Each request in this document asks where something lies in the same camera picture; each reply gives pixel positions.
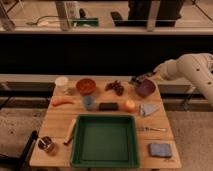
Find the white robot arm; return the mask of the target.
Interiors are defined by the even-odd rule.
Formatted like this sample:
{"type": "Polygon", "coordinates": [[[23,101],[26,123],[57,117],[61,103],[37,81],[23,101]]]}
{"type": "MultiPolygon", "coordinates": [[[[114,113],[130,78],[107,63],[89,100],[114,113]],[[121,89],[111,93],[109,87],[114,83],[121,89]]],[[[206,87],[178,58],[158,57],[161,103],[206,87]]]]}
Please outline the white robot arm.
{"type": "Polygon", "coordinates": [[[166,60],[155,67],[153,75],[164,80],[187,79],[213,106],[213,54],[184,54],[166,60]]]}

